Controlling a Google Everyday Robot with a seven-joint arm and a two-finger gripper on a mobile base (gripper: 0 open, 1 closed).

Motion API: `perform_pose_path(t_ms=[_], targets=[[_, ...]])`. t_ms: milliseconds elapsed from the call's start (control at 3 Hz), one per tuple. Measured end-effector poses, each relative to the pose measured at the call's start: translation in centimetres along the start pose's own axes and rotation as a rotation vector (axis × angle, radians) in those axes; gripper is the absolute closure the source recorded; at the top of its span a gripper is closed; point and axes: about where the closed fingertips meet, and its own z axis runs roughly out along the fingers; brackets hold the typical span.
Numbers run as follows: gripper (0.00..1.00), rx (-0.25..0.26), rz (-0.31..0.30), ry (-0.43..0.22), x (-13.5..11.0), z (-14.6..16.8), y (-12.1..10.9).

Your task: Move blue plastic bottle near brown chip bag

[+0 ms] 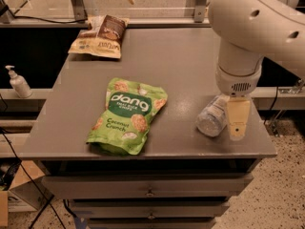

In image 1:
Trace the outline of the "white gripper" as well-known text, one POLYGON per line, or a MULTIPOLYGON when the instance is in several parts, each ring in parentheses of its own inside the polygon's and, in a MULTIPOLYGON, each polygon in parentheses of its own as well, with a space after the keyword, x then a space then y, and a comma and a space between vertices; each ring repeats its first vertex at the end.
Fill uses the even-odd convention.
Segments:
MULTIPOLYGON (((218 89, 225 95, 242 96, 250 94, 261 76, 261 66, 254 73, 245 76, 237 76, 226 73, 219 66, 215 70, 215 79, 218 89)), ((251 103, 247 97, 231 97, 226 105, 227 126, 230 139, 241 140, 247 129, 251 103)))

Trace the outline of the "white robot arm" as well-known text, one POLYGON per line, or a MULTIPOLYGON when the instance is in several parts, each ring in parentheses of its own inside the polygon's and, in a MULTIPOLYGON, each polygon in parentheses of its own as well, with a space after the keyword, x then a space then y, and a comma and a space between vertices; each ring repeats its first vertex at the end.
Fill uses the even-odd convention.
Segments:
POLYGON ((251 104, 248 95, 269 58, 305 77, 305 14, 298 0, 211 0, 208 18, 220 36, 215 70, 218 89, 230 100, 225 107, 232 140, 246 134, 251 104))

